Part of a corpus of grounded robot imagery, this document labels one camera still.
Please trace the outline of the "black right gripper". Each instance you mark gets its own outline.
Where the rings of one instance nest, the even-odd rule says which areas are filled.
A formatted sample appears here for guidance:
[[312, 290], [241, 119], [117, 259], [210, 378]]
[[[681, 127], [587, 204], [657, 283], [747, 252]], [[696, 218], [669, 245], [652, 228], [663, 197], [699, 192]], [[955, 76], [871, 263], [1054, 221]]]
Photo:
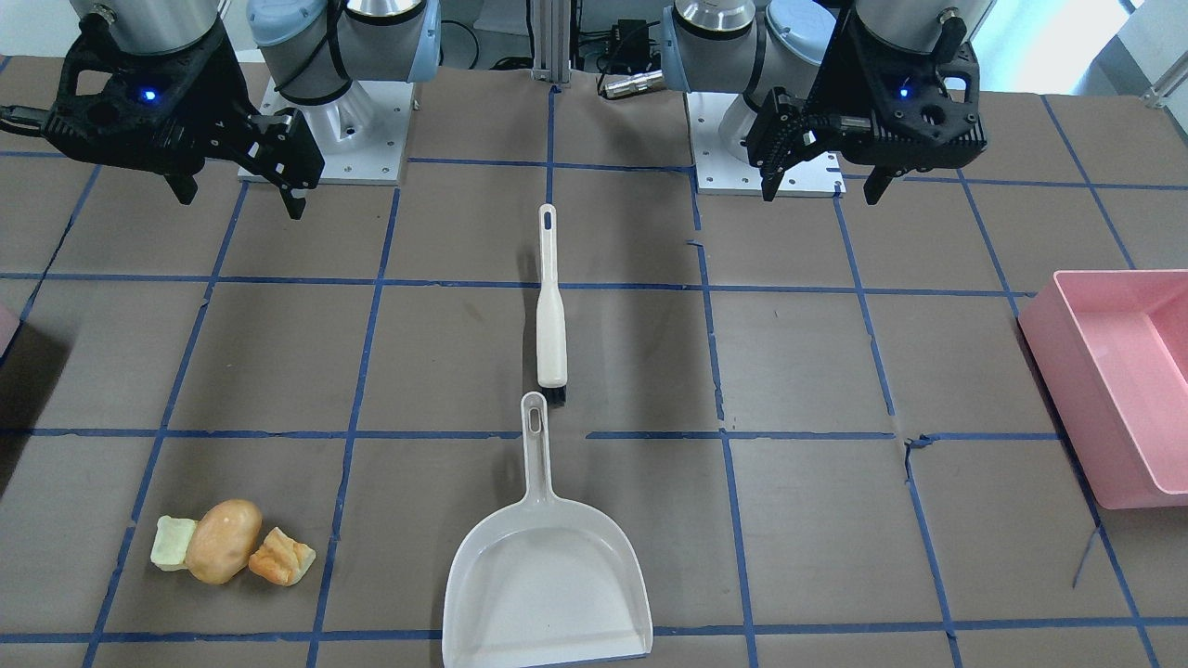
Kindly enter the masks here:
[[301, 109], [258, 114], [221, 19], [162, 55], [124, 50], [115, 27], [81, 18], [42, 137], [74, 160], [160, 174], [183, 206], [208, 158], [233, 160], [274, 185], [301, 220], [324, 157]]

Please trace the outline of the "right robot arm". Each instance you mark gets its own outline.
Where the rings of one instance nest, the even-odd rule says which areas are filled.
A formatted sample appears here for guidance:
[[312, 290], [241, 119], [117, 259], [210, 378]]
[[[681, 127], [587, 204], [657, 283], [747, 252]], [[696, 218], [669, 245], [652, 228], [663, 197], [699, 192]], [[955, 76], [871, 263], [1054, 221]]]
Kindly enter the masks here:
[[289, 218], [324, 158], [381, 127], [362, 88], [438, 68], [437, 1], [251, 1], [246, 17], [283, 100], [252, 102], [215, 1], [76, 1], [78, 37], [50, 109], [4, 108], [4, 128], [72, 160], [162, 176], [194, 201], [207, 160], [274, 185]]

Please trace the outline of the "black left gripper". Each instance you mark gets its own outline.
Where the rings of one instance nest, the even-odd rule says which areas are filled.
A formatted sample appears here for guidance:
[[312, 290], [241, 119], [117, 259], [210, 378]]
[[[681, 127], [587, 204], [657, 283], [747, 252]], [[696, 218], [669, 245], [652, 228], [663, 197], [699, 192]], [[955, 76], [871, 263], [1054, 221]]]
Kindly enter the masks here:
[[841, 10], [819, 76], [800, 109], [767, 92], [745, 138], [762, 198], [784, 174], [826, 151], [871, 168], [877, 206], [903, 174], [959, 169], [988, 149], [972, 34], [984, 10]]

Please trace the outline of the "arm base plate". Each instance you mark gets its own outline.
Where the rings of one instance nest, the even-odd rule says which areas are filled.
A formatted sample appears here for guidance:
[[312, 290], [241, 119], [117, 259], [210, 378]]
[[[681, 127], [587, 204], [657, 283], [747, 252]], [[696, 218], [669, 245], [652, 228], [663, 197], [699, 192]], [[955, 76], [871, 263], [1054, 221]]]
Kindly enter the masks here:
[[[726, 93], [688, 93], [685, 102], [699, 191], [759, 196], [762, 174], [748, 164], [747, 149], [742, 147], [756, 121], [756, 111], [742, 101], [742, 95]], [[830, 198], [845, 191], [843, 174], [834, 153], [791, 168], [778, 185], [781, 198]]]
[[416, 92], [411, 82], [353, 81], [339, 100], [298, 106], [323, 156], [322, 185], [399, 185]]

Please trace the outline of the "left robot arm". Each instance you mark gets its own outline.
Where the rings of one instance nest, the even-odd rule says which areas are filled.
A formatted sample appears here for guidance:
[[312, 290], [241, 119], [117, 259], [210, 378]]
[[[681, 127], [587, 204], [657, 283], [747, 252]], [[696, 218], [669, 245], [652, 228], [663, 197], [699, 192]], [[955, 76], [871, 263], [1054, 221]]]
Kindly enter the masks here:
[[897, 177], [960, 169], [988, 149], [972, 34], [988, 1], [675, 1], [662, 71], [684, 93], [735, 94], [734, 140], [772, 201], [789, 171], [838, 152], [870, 168], [876, 204]]

